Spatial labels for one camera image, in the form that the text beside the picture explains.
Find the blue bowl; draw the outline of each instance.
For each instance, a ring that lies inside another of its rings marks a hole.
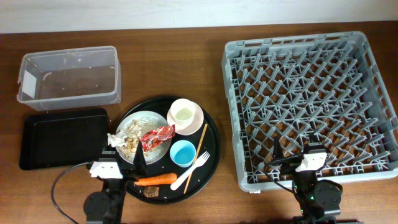
[[[186,140],[175,142],[170,149],[170,157],[172,161],[180,167],[188,167],[192,165],[197,150],[195,146]]]

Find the brown food piece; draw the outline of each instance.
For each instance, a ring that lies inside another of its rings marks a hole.
[[[144,190],[144,195],[147,198],[157,197],[159,196],[159,187],[148,186]]]

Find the black baking tray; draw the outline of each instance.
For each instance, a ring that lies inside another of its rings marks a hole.
[[[123,118],[120,120],[120,122],[129,116],[130,114],[133,114],[138,111],[153,111],[155,113],[158,113],[162,115],[164,118],[167,117],[167,112],[169,108],[171,107],[171,104],[179,99],[180,97],[177,96],[163,96],[163,97],[158,97],[158,98],[153,98],[146,100],[137,106],[133,107],[133,109],[129,110]],[[218,134],[218,130],[216,127],[216,124],[210,117],[210,115],[204,110],[203,114],[205,116],[204,122],[201,126],[201,128],[195,132],[194,134],[190,136],[182,136],[179,134],[176,134],[174,138],[172,138],[172,144],[178,140],[187,140],[193,143],[195,147],[198,146],[199,140],[201,137],[201,134],[203,132],[203,128],[205,123],[208,123],[208,128],[206,130],[205,137],[202,142],[202,146],[200,149],[200,153],[198,156],[203,154],[205,151],[208,151],[210,153],[210,158],[206,161],[206,163],[195,169],[192,174],[192,178],[190,181],[190,184],[188,186],[186,194],[183,193],[185,184],[187,181],[185,181],[177,190],[173,191],[170,189],[170,185],[160,185],[159,189],[159,196],[155,198],[147,198],[144,196],[144,189],[145,187],[141,186],[136,186],[134,183],[130,182],[127,185],[127,192],[131,194],[133,197],[138,198],[139,200],[142,200],[143,202],[147,203],[153,203],[153,204],[170,204],[170,203],[175,203],[175,202],[180,202],[182,200],[185,200],[187,198],[192,197],[196,193],[198,193],[204,186],[209,182],[211,177],[213,176],[217,165],[220,161],[220,156],[221,156],[221,142],[220,142],[220,135]],[[128,167],[131,166],[128,162],[122,160],[121,164],[121,169],[128,169]],[[170,158],[169,151],[166,153],[166,155],[158,160],[157,162],[153,164],[147,165],[147,176],[152,177],[160,174],[165,174],[169,172],[174,172],[177,174],[177,176],[180,176],[183,174],[187,168],[181,168],[178,165],[174,164],[173,161]]]
[[[102,108],[39,114],[25,120],[22,170],[97,160],[107,148],[108,115]]]

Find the white wall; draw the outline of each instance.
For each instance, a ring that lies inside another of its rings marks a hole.
[[[398,20],[398,0],[0,0],[0,33]]]

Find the white plate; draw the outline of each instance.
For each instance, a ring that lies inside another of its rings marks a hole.
[[[140,118],[148,118],[148,119],[155,120],[157,127],[169,125],[167,123],[166,119],[164,119],[164,117],[161,116],[160,114],[157,114],[157,113],[151,112],[151,111],[139,111],[139,112],[130,114],[129,116],[127,116],[127,118],[122,120],[122,122],[119,124],[119,126],[116,130],[116,133],[118,133],[120,131],[120,129],[126,128],[126,125],[129,124],[132,120],[140,119]],[[157,146],[153,151],[148,152],[148,156],[144,156],[147,165],[158,161],[160,158],[162,158],[164,155],[166,155],[166,153],[169,150],[169,147],[171,145],[171,142],[172,142],[172,140],[169,139],[166,142],[163,142],[161,145]],[[125,161],[132,164],[132,160],[134,159],[133,156],[131,156],[130,158],[127,159],[126,156],[124,155],[124,153],[121,152],[118,147],[116,147],[116,150],[118,151],[120,156]]]
[[[167,113],[167,122],[169,123],[169,125],[175,124],[175,132],[177,134],[188,136],[188,135],[191,135],[191,134],[197,132],[200,129],[200,127],[202,126],[203,120],[205,119],[205,117],[203,115],[203,111],[201,110],[201,108],[198,104],[196,104],[196,103],[193,103],[193,104],[195,104],[195,117],[193,117],[192,123],[186,127],[181,127],[175,122],[170,110]]]

